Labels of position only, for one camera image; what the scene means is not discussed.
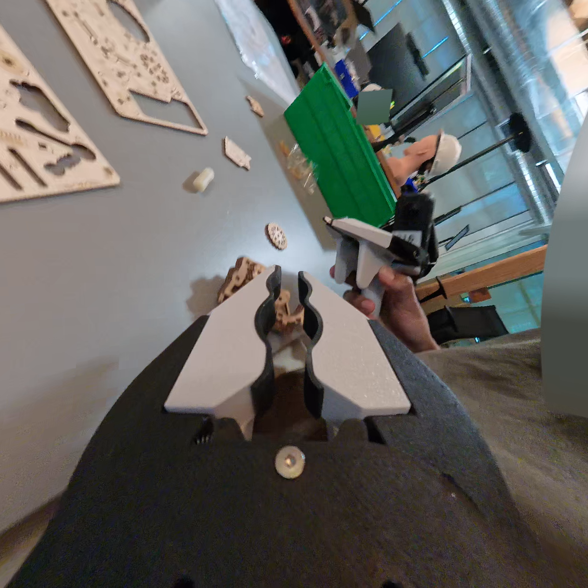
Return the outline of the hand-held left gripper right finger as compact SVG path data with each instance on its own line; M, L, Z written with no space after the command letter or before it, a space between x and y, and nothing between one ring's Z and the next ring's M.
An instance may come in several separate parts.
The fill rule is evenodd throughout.
M298 273L308 338L304 401L327 422L405 415L411 403L365 315L305 271Z

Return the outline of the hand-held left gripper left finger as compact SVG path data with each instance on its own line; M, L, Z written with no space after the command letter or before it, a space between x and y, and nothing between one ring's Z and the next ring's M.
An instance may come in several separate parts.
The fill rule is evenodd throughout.
M165 401L168 413L233 419L246 439L275 394L269 333L282 284L268 267L210 314Z

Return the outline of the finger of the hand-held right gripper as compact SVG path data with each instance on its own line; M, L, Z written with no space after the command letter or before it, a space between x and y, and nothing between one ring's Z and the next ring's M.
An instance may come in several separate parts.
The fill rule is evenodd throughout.
M393 235L380 229L336 229L337 232L358 242L372 243L382 249L388 249Z
M323 222L331 231L356 240L392 240L393 237L391 232L349 217L324 217Z

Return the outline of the assembled wooden vehicle model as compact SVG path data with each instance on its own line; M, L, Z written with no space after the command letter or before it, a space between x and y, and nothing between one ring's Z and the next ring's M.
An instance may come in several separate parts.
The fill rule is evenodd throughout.
M217 304L222 304L232 297L254 278L262 274L266 267L251 260L248 257L240 257L229 272L217 293ZM279 296L275 300L276 320L273 331L277 334L290 334L303 327L305 309L298 305L292 312L290 309L290 291L281 288Z

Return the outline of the cream wax stick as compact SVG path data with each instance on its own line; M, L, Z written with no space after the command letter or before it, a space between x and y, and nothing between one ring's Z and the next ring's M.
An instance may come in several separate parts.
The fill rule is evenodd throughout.
M184 191L191 194L202 193L209 187L212 180L215 178L215 172L212 168L207 167L201 171L195 171L184 180L182 187Z

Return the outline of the grey desk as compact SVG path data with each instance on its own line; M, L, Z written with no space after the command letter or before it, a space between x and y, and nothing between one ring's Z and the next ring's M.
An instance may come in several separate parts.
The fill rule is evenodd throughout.
M285 103L244 65L215 2L136 4L208 136L122 119L44 2L1 1L3 27L122 180L1 207L1 532L63 491L114 401L215 306L239 256L280 265L293 293L300 270L346 289L329 276L324 201L284 167ZM250 171L225 157L225 136ZM184 191L207 167L207 190Z

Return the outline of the mannequin with white helmet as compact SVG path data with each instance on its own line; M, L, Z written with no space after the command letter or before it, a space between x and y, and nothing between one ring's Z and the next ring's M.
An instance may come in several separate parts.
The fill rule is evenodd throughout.
M411 143L398 160L400 168L395 178L401 186L415 176L433 179L455 166L462 153L459 140L443 130Z

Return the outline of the green plastic bin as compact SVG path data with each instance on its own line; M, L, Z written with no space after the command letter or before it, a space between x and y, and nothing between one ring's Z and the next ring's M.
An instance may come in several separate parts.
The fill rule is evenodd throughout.
M396 198L352 103L324 63L284 117L315 168L319 190L334 217L381 228L394 216Z

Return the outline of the clear bag of small parts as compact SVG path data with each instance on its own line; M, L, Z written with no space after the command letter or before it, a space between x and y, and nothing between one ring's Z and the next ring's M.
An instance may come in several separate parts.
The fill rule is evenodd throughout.
M318 189L315 164L306 158L298 143L289 145L280 141L279 149L286 159L286 170L309 195L313 195Z

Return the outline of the black light stand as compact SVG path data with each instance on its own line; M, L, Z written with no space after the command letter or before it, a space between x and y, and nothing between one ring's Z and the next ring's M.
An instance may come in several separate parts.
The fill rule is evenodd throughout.
M466 158L462 161L458 160L457 164L455 166L453 166L452 169L447 171L446 173L443 173L443 174L441 174L433 179L430 179L430 180L424 179L424 186L428 186L431 183L433 183L441 178L444 178L445 176L449 175L450 173L457 171L457 170L463 168L464 166L467 166L468 164L488 155L489 153L491 153L497 149L500 149L501 147L503 147L504 145L507 145L509 143L512 144L512 147L515 151L528 153L530 151L530 147L532 144L532 133L531 133L529 126L528 126L525 118L523 117L523 115L519 114L519 113L511 114L510 118L506 122L506 126L508 128L509 133L504 139L502 139L501 141L496 142L496 143L492 144L491 146L475 153L474 155L470 156L469 158ZM398 182L395 178L395 173L399 171L400 165L399 165L398 160L400 158L396 158L396 157L386 158L387 170L391 172L394 181L399 186L401 186L401 185L398 184Z

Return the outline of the small slotted wooden piece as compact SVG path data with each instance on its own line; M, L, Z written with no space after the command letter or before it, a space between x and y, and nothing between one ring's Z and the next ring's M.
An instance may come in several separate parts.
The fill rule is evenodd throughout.
M223 144L225 157L232 161L236 166L250 171L252 160L251 156L249 156L246 151L239 147L228 136L224 137Z

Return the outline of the black monitor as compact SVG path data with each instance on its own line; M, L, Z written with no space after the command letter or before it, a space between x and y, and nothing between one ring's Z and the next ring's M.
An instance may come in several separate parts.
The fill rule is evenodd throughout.
M429 68L414 38L398 23L367 52L370 82L392 90L392 114L415 99L428 85Z

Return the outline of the clear plastic sleeve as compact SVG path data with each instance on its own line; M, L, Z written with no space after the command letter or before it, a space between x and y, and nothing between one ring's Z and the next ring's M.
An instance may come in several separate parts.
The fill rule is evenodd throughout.
M215 1L243 63L286 105L299 86L276 34L253 1Z

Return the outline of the wooden parts sheet with wheels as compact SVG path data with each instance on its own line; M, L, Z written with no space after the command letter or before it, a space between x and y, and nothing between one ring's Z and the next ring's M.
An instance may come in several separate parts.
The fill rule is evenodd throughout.
M39 90L67 124L25 105ZM1 203L115 187L121 179L10 35L1 28Z

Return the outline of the wooden parts sheet round hole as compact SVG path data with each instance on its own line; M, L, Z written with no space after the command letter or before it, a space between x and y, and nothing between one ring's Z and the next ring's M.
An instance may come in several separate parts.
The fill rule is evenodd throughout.
M123 118L189 134L207 136L208 129L133 1L113 1L138 24L146 40L134 36L115 17L108 1L46 1L64 33ZM192 125L159 119L143 112L134 94L162 104L186 106Z

